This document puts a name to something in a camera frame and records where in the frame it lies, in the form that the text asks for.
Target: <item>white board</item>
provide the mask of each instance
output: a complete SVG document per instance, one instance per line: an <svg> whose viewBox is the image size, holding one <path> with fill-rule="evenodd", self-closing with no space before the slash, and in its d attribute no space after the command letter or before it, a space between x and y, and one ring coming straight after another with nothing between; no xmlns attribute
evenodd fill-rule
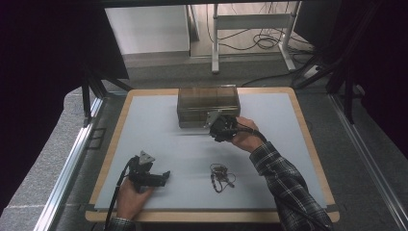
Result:
<svg viewBox="0 0 408 231"><path fill-rule="evenodd" d="M326 208L289 96L241 94L240 102L241 116L257 123L281 155L299 169L318 204ZM208 132L179 128L177 95L135 96L95 209L109 208L120 172L141 150L156 159L150 170L152 174L171 171L166 186L156 188L145 204L146 210L276 209L266 180L258 175L249 153L231 143L214 141ZM227 187L224 192L216 193L210 178L211 164L227 166L236 175L235 188Z"/></svg>

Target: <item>person's left hand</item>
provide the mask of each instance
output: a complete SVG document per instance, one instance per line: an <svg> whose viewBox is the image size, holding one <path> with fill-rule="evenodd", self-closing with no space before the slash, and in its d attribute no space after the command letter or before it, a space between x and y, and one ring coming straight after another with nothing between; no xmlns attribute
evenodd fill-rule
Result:
<svg viewBox="0 0 408 231"><path fill-rule="evenodd" d="M133 182L127 177L123 181L119 189L119 194L117 196L116 205L118 218L127 218L133 220L135 216L143 208L144 202L153 193L154 188L149 187L143 193L138 193L135 190Z"/></svg>

